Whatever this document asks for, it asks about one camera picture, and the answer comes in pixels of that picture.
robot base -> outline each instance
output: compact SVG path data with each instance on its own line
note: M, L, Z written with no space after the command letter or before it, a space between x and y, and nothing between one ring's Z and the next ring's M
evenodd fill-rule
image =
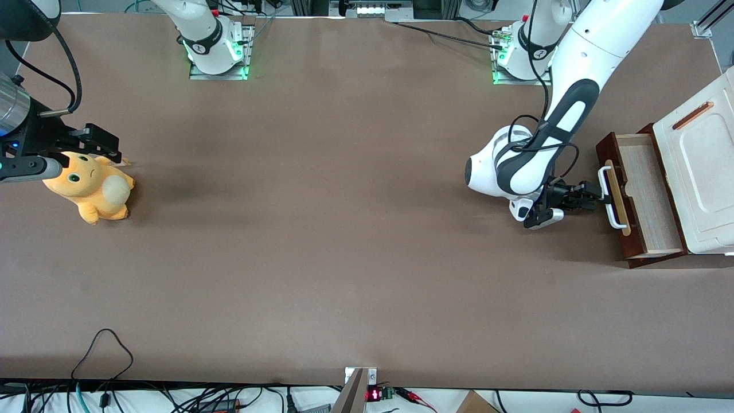
M489 36L490 44L502 46L502 50L491 49L492 60L492 83L494 85L538 85L537 79L523 80L511 75L504 66L499 64L500 60L505 60L510 48L512 47L512 27L506 26L501 30L503 37ZM539 73L547 86L551 86L550 70Z
M189 79L191 80L247 80L250 75L250 58L252 56L252 39L255 37L255 26L253 25L242 25L239 22L233 22L232 24L240 26L241 30L235 31L235 42L243 42L240 46L237 43L231 43L230 51L233 56L242 59L237 62L232 68L224 73L220 74L207 74L200 71L193 62L191 62L191 69L189 70Z

green led light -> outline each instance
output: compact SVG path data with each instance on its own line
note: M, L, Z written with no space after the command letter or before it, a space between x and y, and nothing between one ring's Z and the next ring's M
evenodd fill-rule
M225 44L227 45L227 48L230 49L230 54L232 55L232 59L240 60L241 57L239 55L242 54L242 47L240 45L236 45L236 46L233 45L232 42L230 42L229 40L227 40Z

red digital display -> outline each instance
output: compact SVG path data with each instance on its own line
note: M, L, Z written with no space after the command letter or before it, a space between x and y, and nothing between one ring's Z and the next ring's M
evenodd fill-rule
M365 393L365 401L380 401L380 400L382 400L382 389L379 387L368 389L367 393Z

metal cylinder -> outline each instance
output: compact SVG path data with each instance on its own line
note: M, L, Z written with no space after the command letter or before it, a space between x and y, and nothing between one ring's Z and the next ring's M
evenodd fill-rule
M21 125L31 107L31 97L0 73L0 137Z

black strap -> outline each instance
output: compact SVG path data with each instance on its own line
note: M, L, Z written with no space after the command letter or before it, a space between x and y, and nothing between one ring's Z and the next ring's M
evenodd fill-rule
M209 36L202 40L194 41L187 39L184 36L181 36L189 49L192 50L194 53L209 54L209 50L211 49L211 47L217 44L219 39L222 38L222 22L219 21L219 19L214 19L214 21L217 22L217 27L214 28L214 31Z
M548 54L551 53L553 49L556 48L560 40L557 40L555 43L548 45L548 46L541 46L536 43L528 42L528 37L525 36L525 32L523 31L523 27L525 27L526 24L527 23L524 23L520 27L520 30L517 31L517 34L518 34L517 40L520 42L520 46L522 46L523 49L525 49L527 52L530 53L531 58L533 60L545 59L548 56Z

